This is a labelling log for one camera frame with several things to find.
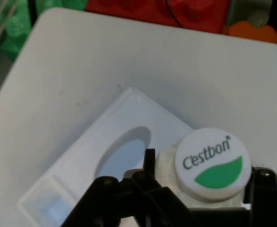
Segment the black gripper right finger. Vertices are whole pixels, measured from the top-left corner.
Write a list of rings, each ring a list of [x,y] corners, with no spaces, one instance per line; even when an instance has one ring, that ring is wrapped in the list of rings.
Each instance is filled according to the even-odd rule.
[[[253,167],[245,187],[244,204],[250,204],[250,227],[277,227],[277,174]]]

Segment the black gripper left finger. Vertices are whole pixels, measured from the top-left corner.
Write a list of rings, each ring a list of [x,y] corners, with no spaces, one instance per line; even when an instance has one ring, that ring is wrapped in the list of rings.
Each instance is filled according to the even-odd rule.
[[[188,209],[155,179],[155,159],[155,150],[146,149],[143,167],[130,176],[96,178],[62,226],[117,227],[133,216],[141,227],[188,227]]]

